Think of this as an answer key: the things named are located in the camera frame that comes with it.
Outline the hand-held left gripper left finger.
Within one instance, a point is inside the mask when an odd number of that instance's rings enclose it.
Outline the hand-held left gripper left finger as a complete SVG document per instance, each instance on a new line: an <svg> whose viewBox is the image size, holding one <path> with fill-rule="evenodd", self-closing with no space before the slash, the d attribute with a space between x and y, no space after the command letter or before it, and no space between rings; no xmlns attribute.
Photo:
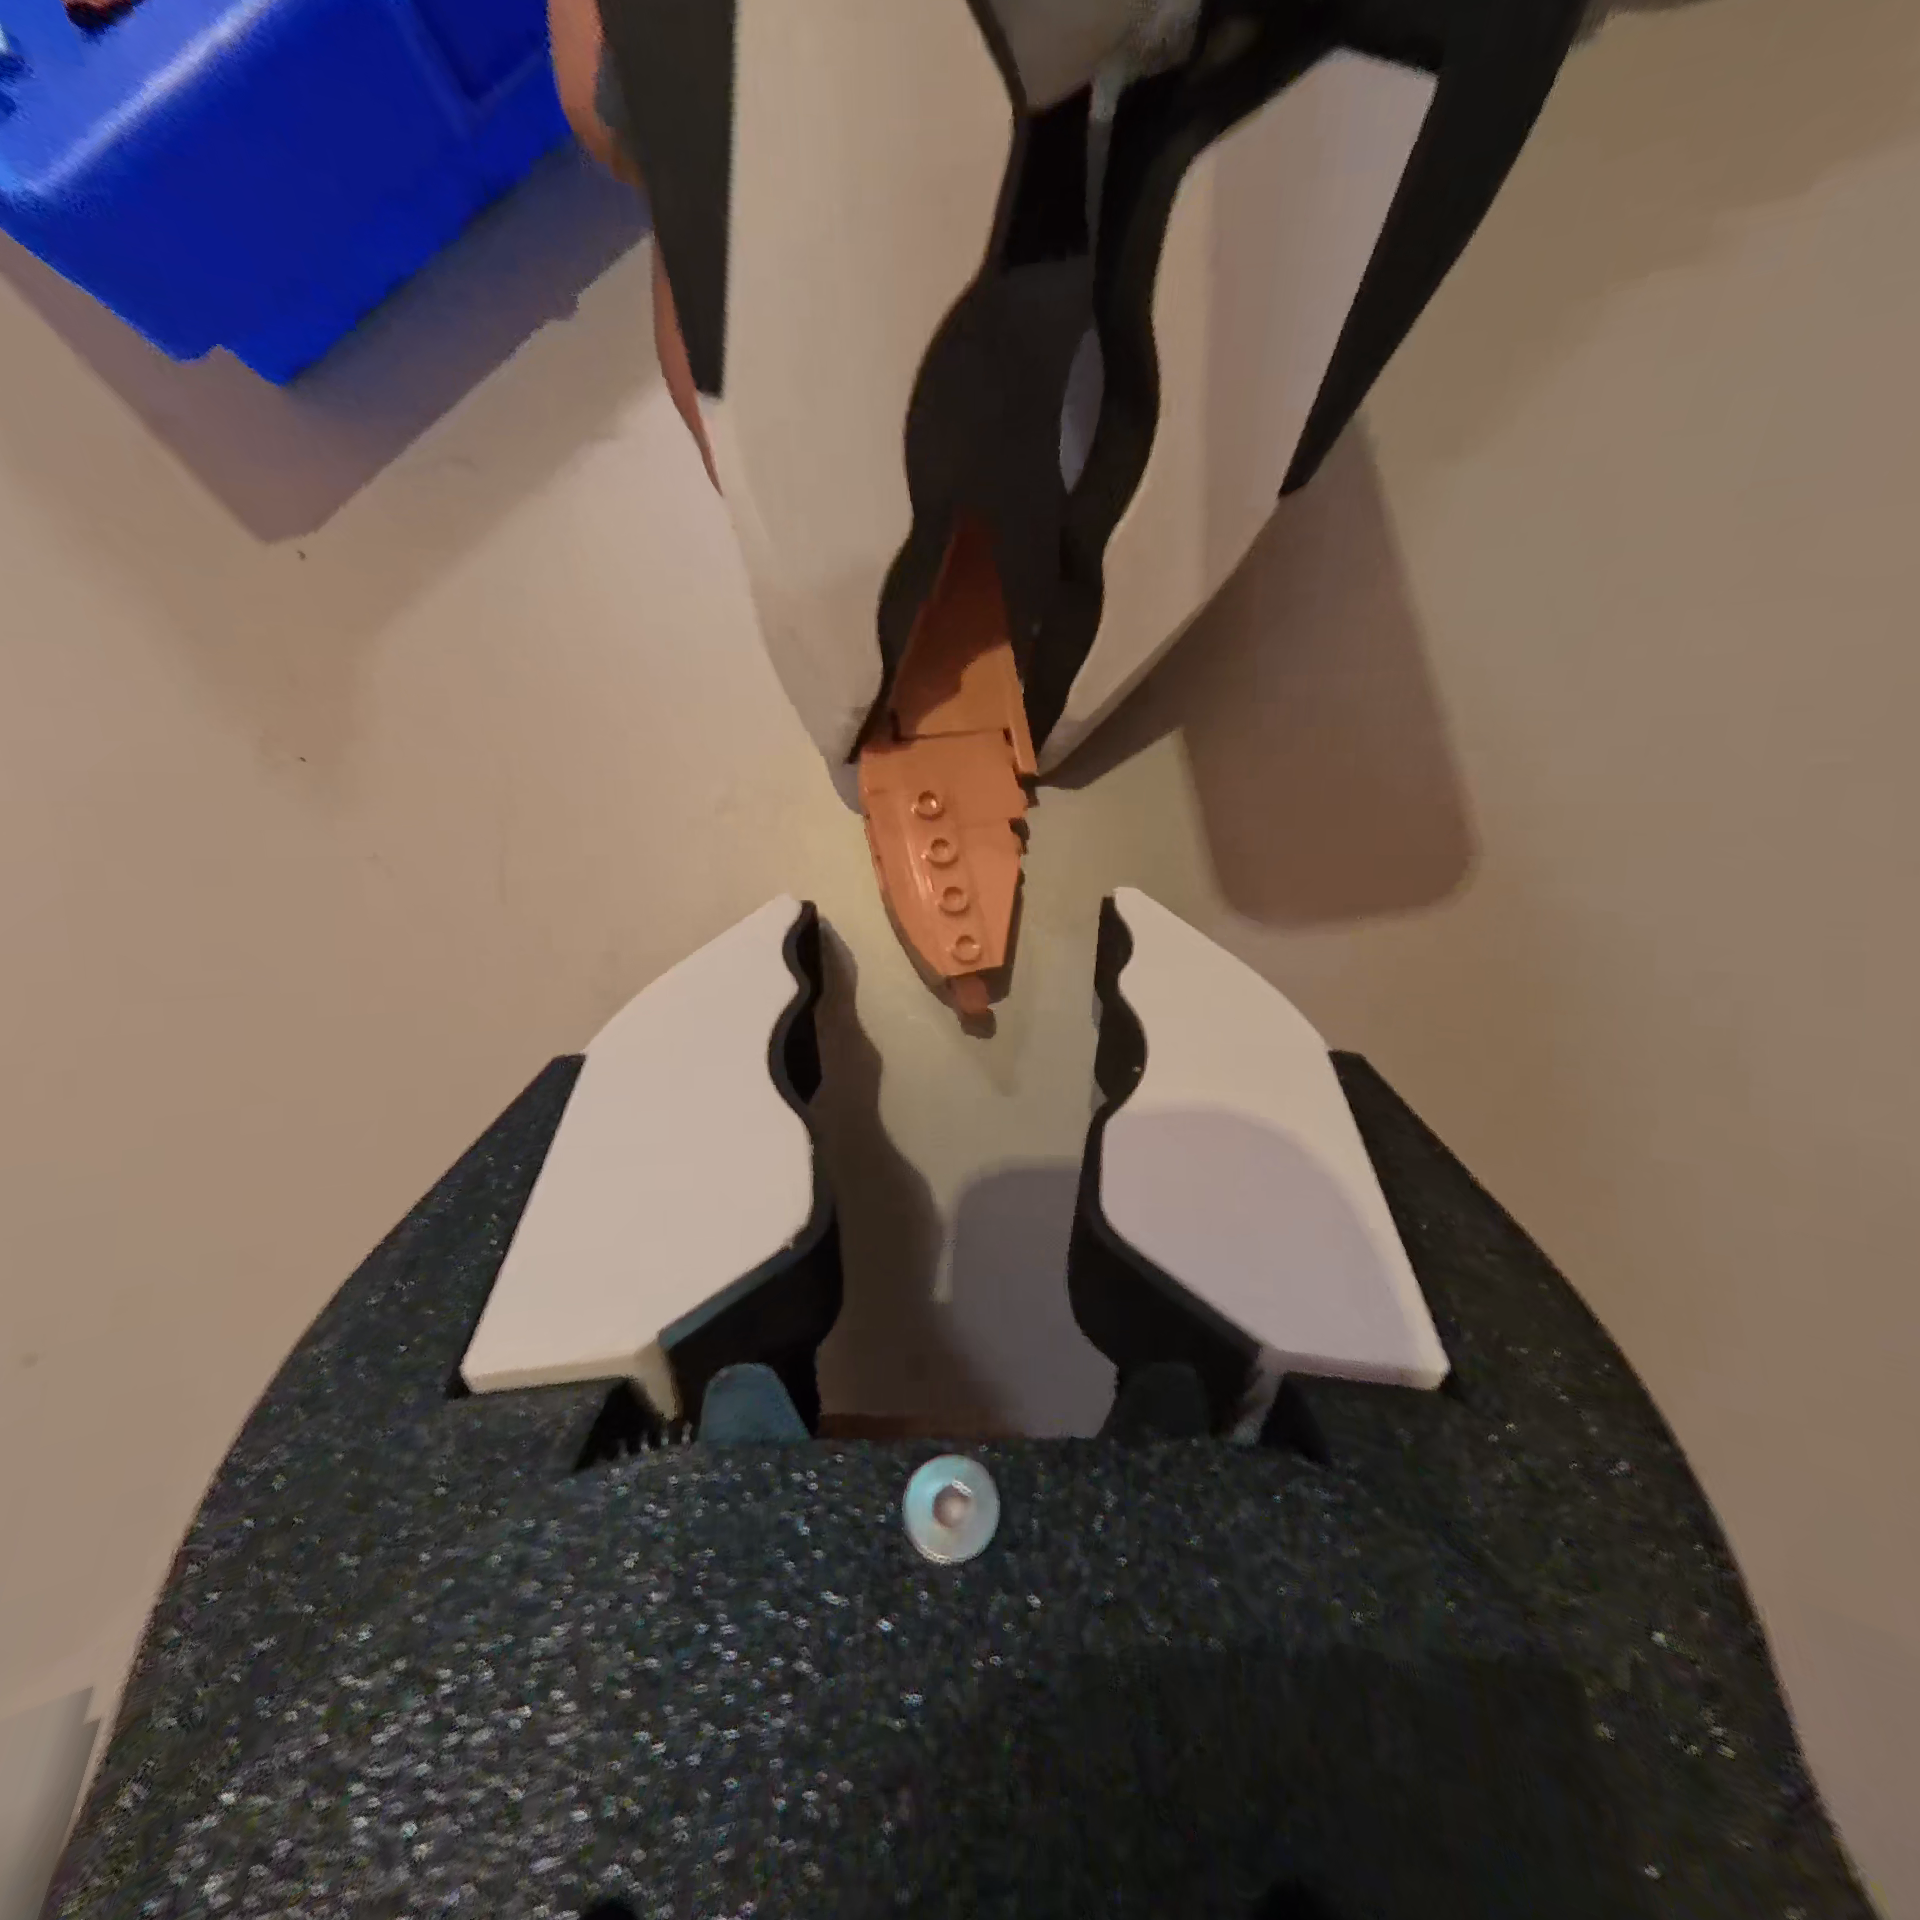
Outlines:
<svg viewBox="0 0 1920 1920"><path fill-rule="evenodd" d="M773 897L587 1047L472 1326L468 1394L623 1378L699 1418L737 1365L820 1418L841 1239L817 1146L820 913Z"/></svg>

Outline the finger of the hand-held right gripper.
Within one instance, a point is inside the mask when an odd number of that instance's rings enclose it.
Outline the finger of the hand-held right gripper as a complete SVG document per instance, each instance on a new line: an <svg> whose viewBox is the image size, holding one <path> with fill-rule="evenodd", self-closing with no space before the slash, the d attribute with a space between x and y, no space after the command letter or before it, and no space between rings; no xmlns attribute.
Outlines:
<svg viewBox="0 0 1920 1920"><path fill-rule="evenodd" d="M1058 770L1186 634L1278 509L1429 116L1429 74L1317 55L1209 141L1098 317L1064 599L1036 641Z"/></svg>
<svg viewBox="0 0 1920 1920"><path fill-rule="evenodd" d="M880 703L953 508L1058 534L1064 263L1011 262L1044 111L1083 146L1083 5L737 5L725 504L825 756Z"/></svg>

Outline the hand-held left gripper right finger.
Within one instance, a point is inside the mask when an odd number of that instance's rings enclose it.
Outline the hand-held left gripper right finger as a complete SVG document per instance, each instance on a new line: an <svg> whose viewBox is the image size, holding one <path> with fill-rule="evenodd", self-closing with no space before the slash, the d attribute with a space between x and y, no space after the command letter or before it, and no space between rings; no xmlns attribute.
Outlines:
<svg viewBox="0 0 1920 1920"><path fill-rule="evenodd" d="M1450 1357L1314 1025L1142 889L1098 902L1073 1321L1200 1427L1261 1382L1437 1389Z"/></svg>

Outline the orange brick ship hull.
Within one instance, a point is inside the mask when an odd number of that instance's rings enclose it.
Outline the orange brick ship hull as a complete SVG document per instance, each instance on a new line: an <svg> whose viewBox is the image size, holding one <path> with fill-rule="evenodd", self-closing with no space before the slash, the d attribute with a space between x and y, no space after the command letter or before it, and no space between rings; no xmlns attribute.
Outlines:
<svg viewBox="0 0 1920 1920"><path fill-rule="evenodd" d="M888 923L967 1037L989 1037L1016 948L1036 753L1020 728L875 722L855 785Z"/></svg>

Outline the blue plastic bin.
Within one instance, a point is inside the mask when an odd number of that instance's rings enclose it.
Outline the blue plastic bin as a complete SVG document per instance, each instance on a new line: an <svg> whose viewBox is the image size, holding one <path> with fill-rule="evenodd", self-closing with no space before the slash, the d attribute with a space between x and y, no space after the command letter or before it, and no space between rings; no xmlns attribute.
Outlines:
<svg viewBox="0 0 1920 1920"><path fill-rule="evenodd" d="M3 234L289 382L568 141L543 5L3 5Z"/></svg>

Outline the person's right hand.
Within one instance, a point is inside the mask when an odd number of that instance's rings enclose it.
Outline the person's right hand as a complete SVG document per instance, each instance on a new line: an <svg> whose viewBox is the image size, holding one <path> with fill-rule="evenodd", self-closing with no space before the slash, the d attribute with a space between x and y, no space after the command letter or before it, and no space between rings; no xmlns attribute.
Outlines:
<svg viewBox="0 0 1920 1920"><path fill-rule="evenodd" d="M582 152L590 152L613 177L647 196L651 189L631 152L628 102L606 40L602 5L548 5L548 55L558 107ZM665 394L674 398L674 407L699 450L706 480L719 492L720 484L710 458L706 419L699 413L662 243L655 243L651 305Z"/></svg>

